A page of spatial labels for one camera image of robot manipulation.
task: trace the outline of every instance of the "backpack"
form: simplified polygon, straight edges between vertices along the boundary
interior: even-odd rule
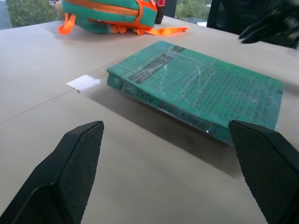
[[[64,24],[60,34],[70,34],[74,25],[102,34],[125,33],[129,29],[138,35],[169,35],[188,27],[153,29],[157,8],[154,0],[61,0]]]

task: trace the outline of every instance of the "book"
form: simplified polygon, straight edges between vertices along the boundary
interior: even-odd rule
[[[284,84],[167,42],[107,69],[107,85],[232,145],[230,120],[276,129]]]

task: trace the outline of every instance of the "book spine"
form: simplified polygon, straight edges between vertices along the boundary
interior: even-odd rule
[[[227,128],[222,126],[217,126],[215,123],[207,122],[203,119],[195,117],[194,115],[181,110],[180,108],[170,105],[145,91],[139,89],[138,87],[132,85],[130,82],[123,80],[119,76],[109,73],[107,84],[117,90],[120,90],[131,97],[138,99],[150,106],[157,108],[158,110],[175,117],[176,119],[195,127],[203,131],[204,133],[211,135],[221,141],[224,141],[232,145],[232,140]]]

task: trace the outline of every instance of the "beige table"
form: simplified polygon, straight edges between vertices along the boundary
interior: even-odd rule
[[[83,224],[264,224],[234,149],[107,88],[94,100],[66,83],[158,41],[286,82],[278,130],[299,148],[299,57],[266,43],[191,25],[171,37],[95,35],[60,22],[0,31],[0,213],[63,134],[105,123],[95,183]]]

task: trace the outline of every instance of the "textured gripper pad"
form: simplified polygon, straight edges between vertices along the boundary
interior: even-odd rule
[[[298,151],[270,129],[240,121],[228,127],[245,181],[267,222],[297,224]]]
[[[83,134],[58,179],[58,190],[74,224],[80,224],[92,190],[104,126]]]

